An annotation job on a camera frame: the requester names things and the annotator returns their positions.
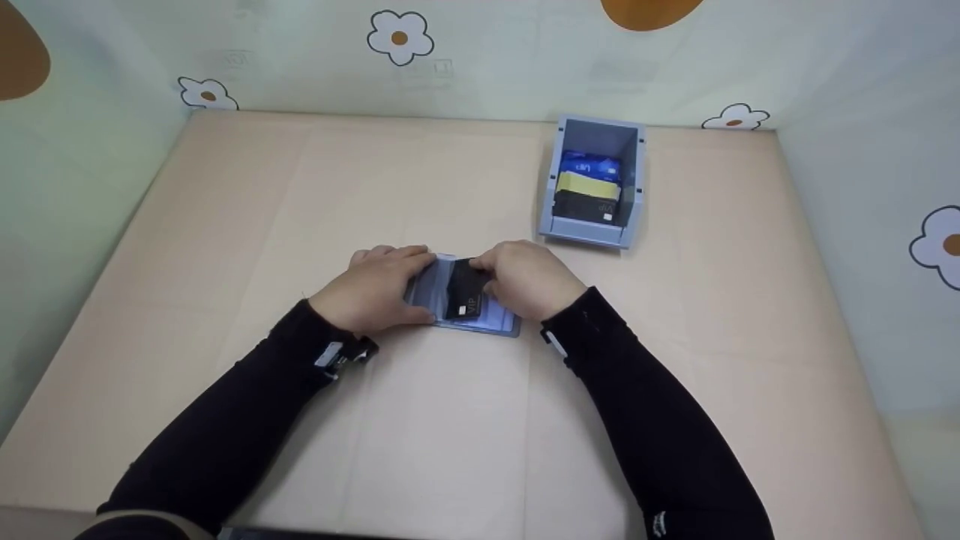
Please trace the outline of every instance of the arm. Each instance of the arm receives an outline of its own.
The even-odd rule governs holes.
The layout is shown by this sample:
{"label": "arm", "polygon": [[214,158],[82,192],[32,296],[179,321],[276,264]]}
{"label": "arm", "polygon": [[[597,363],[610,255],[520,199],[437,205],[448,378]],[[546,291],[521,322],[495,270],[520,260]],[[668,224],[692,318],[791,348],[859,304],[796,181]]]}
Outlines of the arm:
{"label": "arm", "polygon": [[425,246],[354,254],[347,272],[294,306],[154,439],[78,540],[121,532],[125,538],[217,534],[266,474],[306,404],[331,384],[315,365],[328,345],[345,334],[433,321],[402,295],[434,258]]}
{"label": "arm", "polygon": [[489,292],[543,321],[593,399],[650,538],[773,538],[766,511],[723,435],[596,288],[549,250],[504,242],[473,260]]}

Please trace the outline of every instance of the black vip card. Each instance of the black vip card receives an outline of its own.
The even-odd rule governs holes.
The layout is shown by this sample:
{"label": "black vip card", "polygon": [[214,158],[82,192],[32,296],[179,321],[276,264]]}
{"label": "black vip card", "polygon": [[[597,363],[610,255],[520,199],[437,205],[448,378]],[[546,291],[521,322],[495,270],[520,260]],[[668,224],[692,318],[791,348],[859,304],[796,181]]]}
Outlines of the black vip card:
{"label": "black vip card", "polygon": [[453,272],[446,285],[447,320],[475,319],[480,316],[483,286],[490,280],[490,275],[471,268],[469,262],[468,258],[458,258],[453,262]]}
{"label": "black vip card", "polygon": [[569,217],[581,221],[613,225],[616,216],[617,201],[591,197],[576,191],[558,191],[553,199],[553,215]]}

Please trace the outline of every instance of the blue card holder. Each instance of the blue card holder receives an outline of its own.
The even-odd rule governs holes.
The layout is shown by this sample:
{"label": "blue card holder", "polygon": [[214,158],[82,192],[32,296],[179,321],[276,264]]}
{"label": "blue card holder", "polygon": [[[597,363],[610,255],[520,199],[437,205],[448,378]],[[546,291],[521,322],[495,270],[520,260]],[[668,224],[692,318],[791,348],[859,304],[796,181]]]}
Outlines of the blue card holder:
{"label": "blue card holder", "polygon": [[410,280],[403,300],[411,306],[423,306],[437,317],[434,326],[453,330],[479,331],[494,335],[517,337],[520,318],[497,303],[490,295],[481,299],[480,316],[476,319],[453,321],[446,319],[446,286],[453,273],[453,255],[437,254],[437,261],[427,266]]}

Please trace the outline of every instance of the beige tabletop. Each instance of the beige tabletop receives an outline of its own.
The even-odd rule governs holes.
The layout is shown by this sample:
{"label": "beige tabletop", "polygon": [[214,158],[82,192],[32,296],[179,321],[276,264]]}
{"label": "beige tabletop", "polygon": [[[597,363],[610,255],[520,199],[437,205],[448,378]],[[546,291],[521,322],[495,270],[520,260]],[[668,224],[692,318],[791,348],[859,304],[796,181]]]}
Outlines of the beige tabletop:
{"label": "beige tabletop", "polygon": [[[200,111],[0,447],[0,505],[92,511],[296,300],[375,244],[537,238],[547,124]],[[779,539],[920,538],[774,133],[650,129],[632,249],[551,245],[726,435]],[[642,537],[587,392],[517,339],[379,337],[238,524]]]}

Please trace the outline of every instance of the white flower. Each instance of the white flower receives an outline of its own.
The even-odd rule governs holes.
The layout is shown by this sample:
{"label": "white flower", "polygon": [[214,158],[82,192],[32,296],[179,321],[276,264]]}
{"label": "white flower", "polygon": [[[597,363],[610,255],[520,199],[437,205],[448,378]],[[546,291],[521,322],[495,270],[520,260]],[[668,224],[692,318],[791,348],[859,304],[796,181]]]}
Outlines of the white flower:
{"label": "white flower", "polygon": [[240,109],[237,102],[227,94],[227,88],[218,81],[206,79],[200,82],[189,77],[180,77],[177,82],[183,88],[180,99],[189,106],[204,109]]}
{"label": "white flower", "polygon": [[910,257],[924,268],[936,268],[948,287],[960,290],[960,207],[933,210],[921,233],[910,242]]}
{"label": "white flower", "polygon": [[722,130],[755,130],[770,117],[766,110],[752,110],[746,103],[734,103],[723,109],[719,116],[708,118],[701,128],[719,128]]}
{"label": "white flower", "polygon": [[374,13],[370,22],[373,32],[367,34],[367,44],[398,66],[433,52],[433,38],[426,34],[426,19],[419,13],[384,10]]}

